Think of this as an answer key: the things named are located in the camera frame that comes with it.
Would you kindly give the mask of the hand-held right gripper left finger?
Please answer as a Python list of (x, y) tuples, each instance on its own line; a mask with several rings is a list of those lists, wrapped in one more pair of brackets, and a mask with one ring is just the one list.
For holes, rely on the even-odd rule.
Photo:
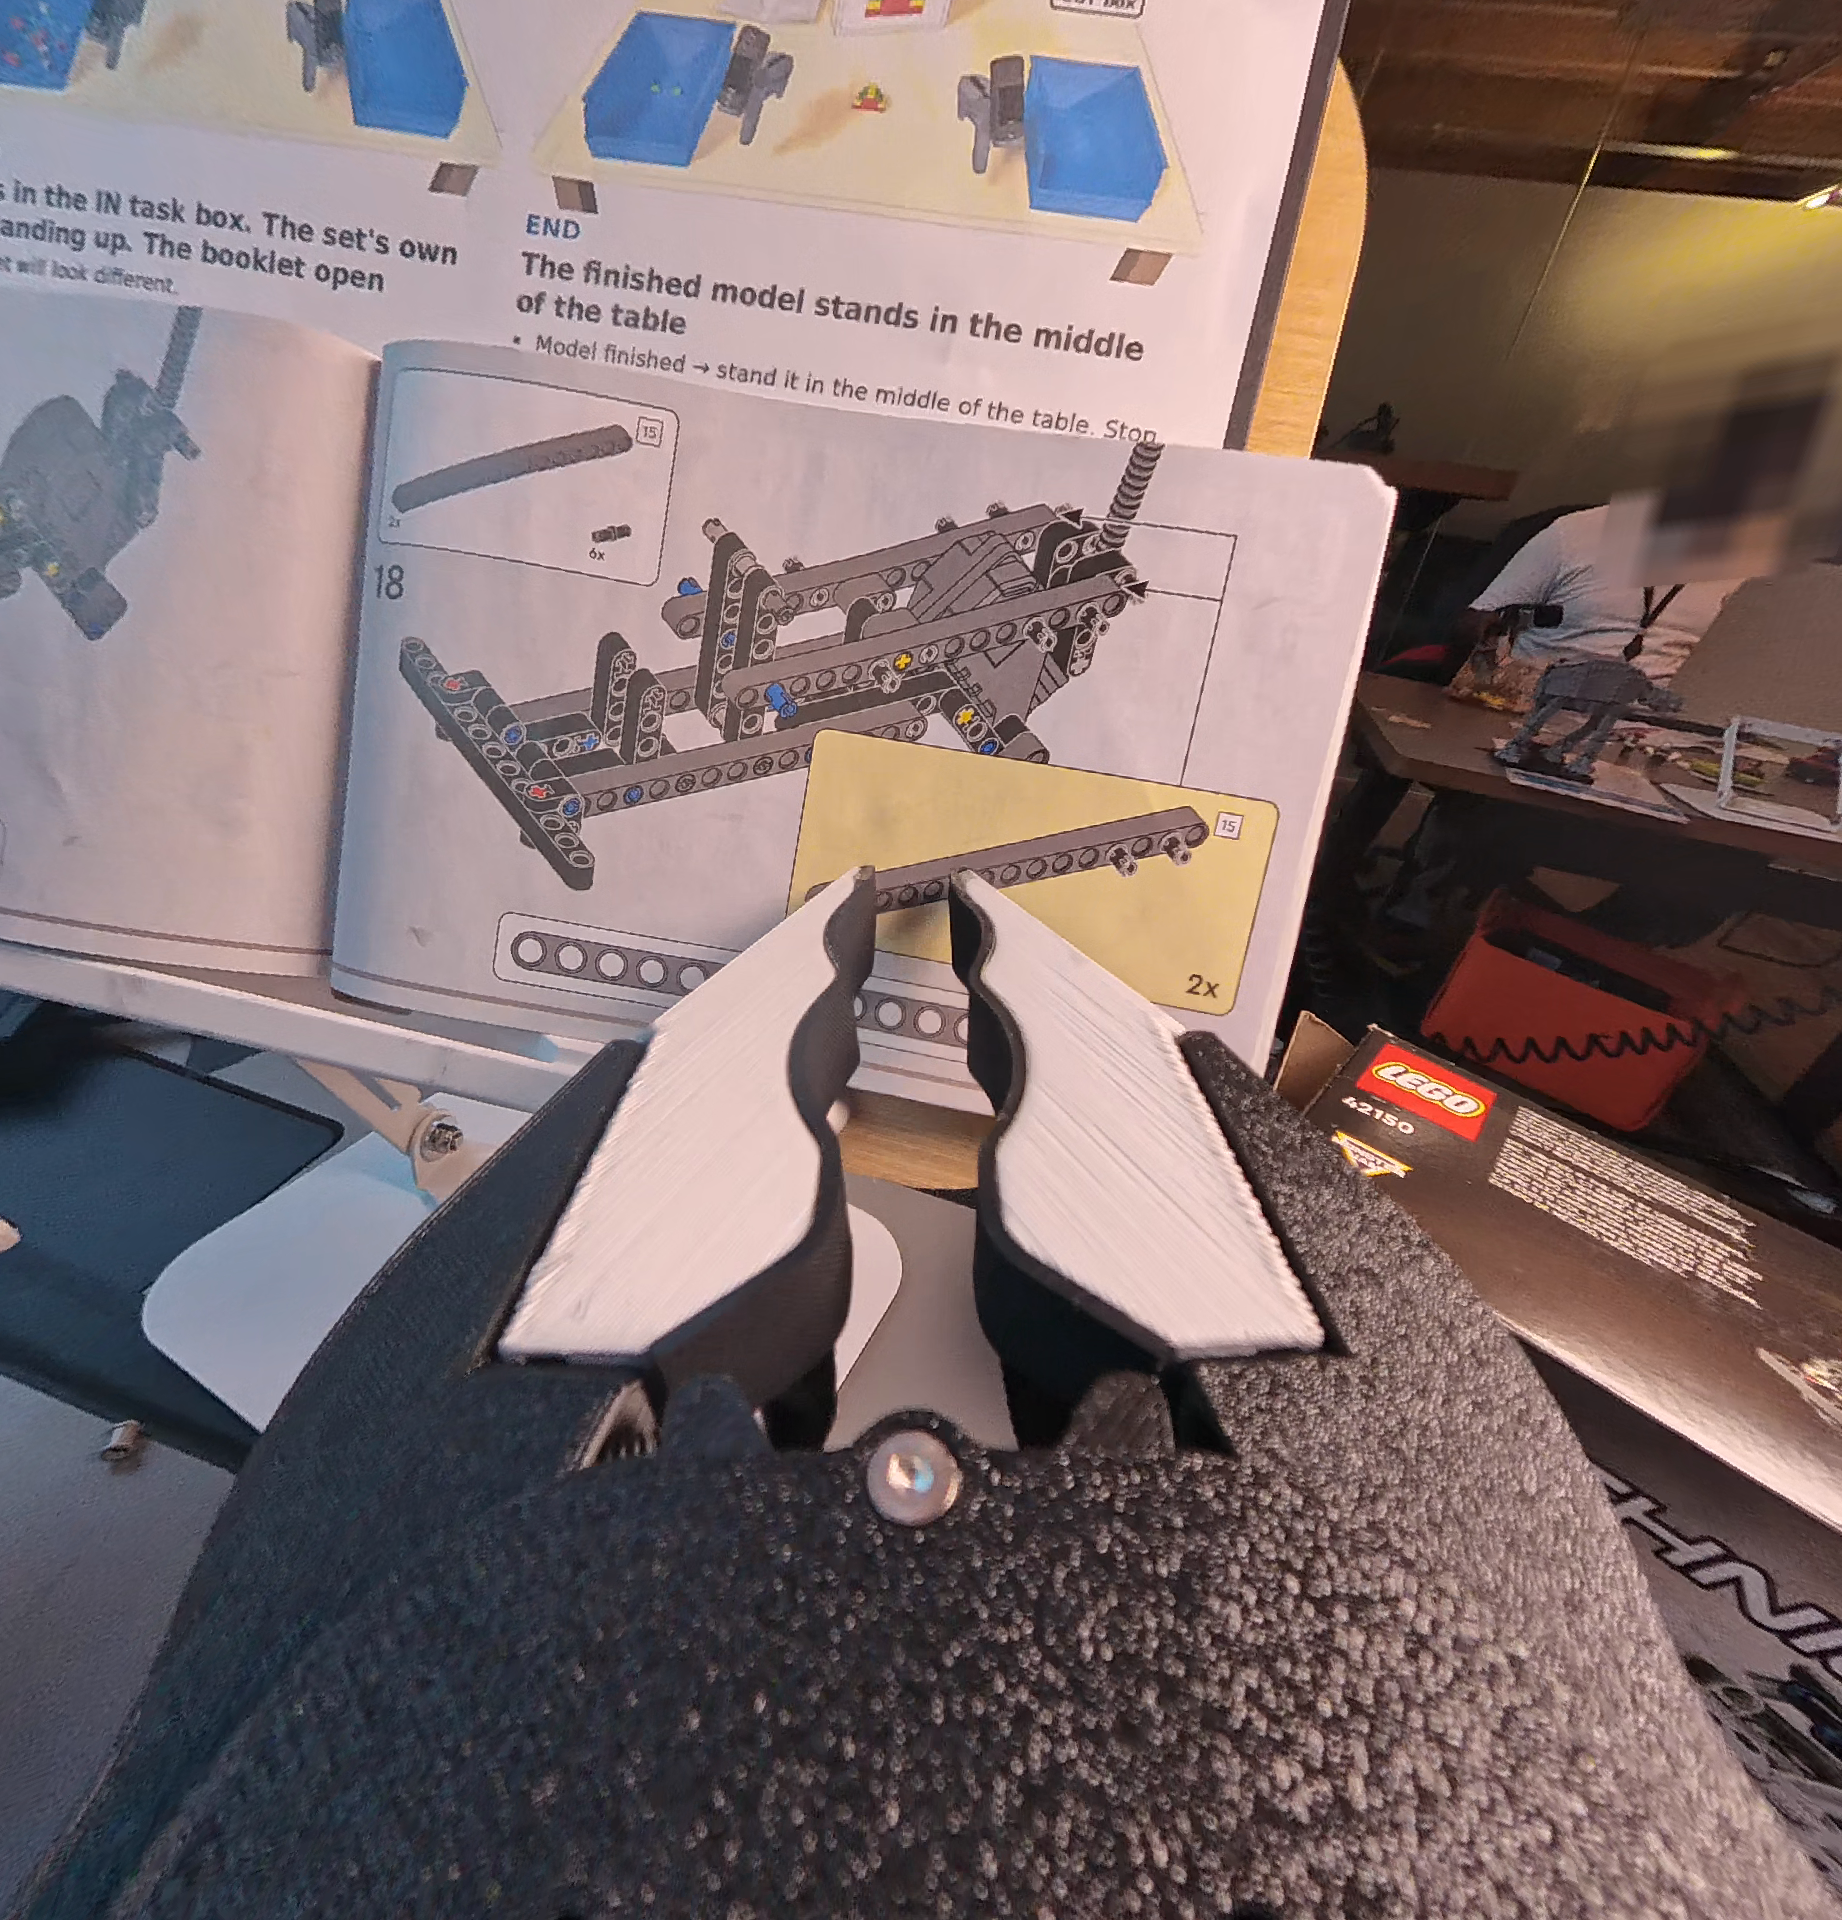
[(778, 1447), (822, 1447), (850, 1308), (831, 1109), (872, 957), (875, 872), (853, 867), (655, 1022), (504, 1362), (615, 1362), (663, 1393), (725, 1375)]

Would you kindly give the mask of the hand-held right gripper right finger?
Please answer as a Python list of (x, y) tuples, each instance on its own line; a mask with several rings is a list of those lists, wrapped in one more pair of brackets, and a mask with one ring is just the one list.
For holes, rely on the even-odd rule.
[(1321, 1353), (1329, 1325), (1197, 1064), (1203, 1031), (974, 872), (950, 887), (967, 1066), (999, 1126), (977, 1191), (977, 1308), (1021, 1442), (1111, 1382), (1111, 1426), (1169, 1450), (1194, 1362)]

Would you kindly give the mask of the white book stand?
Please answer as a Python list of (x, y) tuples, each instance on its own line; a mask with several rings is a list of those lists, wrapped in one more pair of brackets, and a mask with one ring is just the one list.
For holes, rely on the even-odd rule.
[[(1321, 424), (1325, 392), (1346, 326), (1351, 291), (1363, 263), (1370, 206), (1367, 132), (1346, 65), (1337, 64), (1321, 112), (1320, 149), (1312, 160), (1305, 204), (1294, 231), (1294, 253), (1280, 284), (1280, 306), (1264, 362), (1264, 383), (1249, 420), (1228, 430), (1228, 447), (1259, 455), (1305, 455)], [(305, 978), (256, 978), (188, 973), (141, 975), (151, 987), (194, 987), (201, 1013), (248, 1015), (316, 1015), (320, 1025), (308, 1039), (342, 1041), (419, 1041), (402, 1015), (362, 1020), (360, 1005), (308, 1005)], [(284, 1084), (292, 1098), (320, 1102), (331, 1117), (357, 1119), (335, 1093), (373, 1093), (373, 1081), (320, 1089), (308, 1081), (329, 1064), (292, 1064), (284, 1055), (260, 1055), (241, 1039), (202, 1035), (189, 1049), (189, 1066), (223, 1055), (229, 1070), (194, 1076), (170, 1059), (141, 1050), (80, 1050), (24, 1055), (24, 1044), (120, 1044), (120, 1022), (68, 1020), (71, 1007), (41, 1007), (15, 1035), (21, 1044), (0, 1044), (0, 1066), (41, 1066), (45, 1084), (34, 1098), (0, 1109), (0, 1124), (41, 1124), (66, 1117), (66, 1106), (94, 1090), (218, 1093), (215, 1106), (229, 1119), (286, 1119), (261, 1090)], [(847, 1167), (867, 1183), (862, 1197), (878, 1205), (902, 1183), (948, 1184), (974, 1167), (977, 1124), (971, 1114), (915, 1104), (911, 1098), (858, 1093), (858, 1119), (842, 1146)], [(260, 1206), (223, 1222), (167, 1262), (152, 1286), (133, 1289), (139, 1258), (152, 1235), (124, 1237), (124, 1273), (80, 1273), (71, 1262), (49, 1262), (27, 1235), (0, 1253), (0, 1377), (10, 1377), (55, 1402), (75, 1407), (92, 1420), (139, 1422), (170, 1447), (202, 1457), (223, 1470), (238, 1470), (253, 1441), (284, 1399), (292, 1377), (305, 1368), (316, 1348), (338, 1325), (342, 1308), (371, 1281), (384, 1261), (397, 1253), (408, 1232), (421, 1230), (438, 1205), (415, 1189), (415, 1173), (445, 1173), (444, 1163), (411, 1167), (400, 1146), (376, 1134), (348, 1134), (341, 1152), (308, 1167)], [(875, 1214), (858, 1214), (858, 1306), (842, 1335), (840, 1372), (871, 1345), (883, 1312), (896, 1304), (903, 1258), (897, 1235)]]

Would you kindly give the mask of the red plastic crate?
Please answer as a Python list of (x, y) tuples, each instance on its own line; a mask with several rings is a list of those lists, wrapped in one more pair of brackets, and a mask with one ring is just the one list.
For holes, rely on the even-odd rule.
[(1703, 1064), (1725, 1015), (1745, 1005), (1737, 975), (1491, 894), (1422, 1039), (1551, 1106), (1636, 1134)]

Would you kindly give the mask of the toy truck set box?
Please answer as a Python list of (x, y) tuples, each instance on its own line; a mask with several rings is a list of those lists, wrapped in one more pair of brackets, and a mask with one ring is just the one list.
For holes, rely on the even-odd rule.
[(1380, 1030), (1280, 1093), (1522, 1337), (1708, 1716), (1842, 1898), (1842, 1253)]

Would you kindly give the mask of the wooden table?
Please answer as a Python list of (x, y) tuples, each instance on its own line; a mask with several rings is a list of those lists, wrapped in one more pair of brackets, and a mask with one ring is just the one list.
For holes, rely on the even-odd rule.
[(1351, 734), (1367, 767), (1385, 778), (1465, 793), (1509, 816), (1540, 820), (1546, 867), (1598, 876), (1628, 876), (1635, 863), (1649, 872), (1711, 867), (1742, 881), (1742, 908), (1842, 927), (1842, 841), (1706, 815), (1665, 820), (1598, 804), (1576, 789), (1514, 786), (1505, 767), (1491, 762), (1509, 719), (1491, 708), (1456, 706), (1429, 684), (1367, 674)]
[(1404, 493), (1451, 495), (1452, 502), (1505, 502), (1517, 484), (1512, 468), (1483, 468), (1446, 458), (1412, 458), (1401, 453), (1325, 453), (1320, 458), (1337, 464), (1372, 468), (1385, 484)]

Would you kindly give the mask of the black flat case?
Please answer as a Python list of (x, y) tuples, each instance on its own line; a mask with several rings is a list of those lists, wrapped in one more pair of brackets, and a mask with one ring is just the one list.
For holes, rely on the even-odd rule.
[(0, 1039), (0, 1375), (235, 1473), (256, 1431), (141, 1328), (163, 1268), (329, 1154), (308, 1109), (33, 1013)]

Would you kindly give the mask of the open instruction booklet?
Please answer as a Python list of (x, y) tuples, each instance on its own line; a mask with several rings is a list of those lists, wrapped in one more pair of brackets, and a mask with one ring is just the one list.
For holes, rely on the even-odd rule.
[(0, 286), (0, 941), (651, 1022), (846, 867), (962, 1089), (977, 867), (1264, 1059), (1391, 534), (1367, 468)]

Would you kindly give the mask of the grey walker toy model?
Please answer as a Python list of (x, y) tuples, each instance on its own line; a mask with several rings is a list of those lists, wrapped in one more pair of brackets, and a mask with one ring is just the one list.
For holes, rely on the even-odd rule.
[(1534, 686), (1526, 719), (1491, 758), (1536, 779), (1591, 786), (1601, 745), (1630, 708), (1678, 711), (1679, 699), (1630, 659), (1548, 664)]

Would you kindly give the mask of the clear acrylic stand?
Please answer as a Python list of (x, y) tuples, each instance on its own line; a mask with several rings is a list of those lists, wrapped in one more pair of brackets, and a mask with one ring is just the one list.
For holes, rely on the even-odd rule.
[[(1829, 816), (1804, 808), (1774, 804), (1764, 799), (1737, 799), (1737, 758), (1745, 738), (1776, 738), (1804, 748), (1827, 748), (1836, 764), (1836, 811)], [(1816, 839), (1842, 839), (1842, 734), (1804, 730), (1798, 725), (1774, 725), (1764, 718), (1737, 713), (1720, 735), (1717, 808), (1742, 820), (1759, 820), (1774, 831), (1812, 834)]]

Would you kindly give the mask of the printed instruction sheet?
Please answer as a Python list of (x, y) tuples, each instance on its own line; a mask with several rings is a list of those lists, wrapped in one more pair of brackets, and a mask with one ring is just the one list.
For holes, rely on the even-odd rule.
[(0, 284), (1238, 447), (1343, 5), (0, 5)]

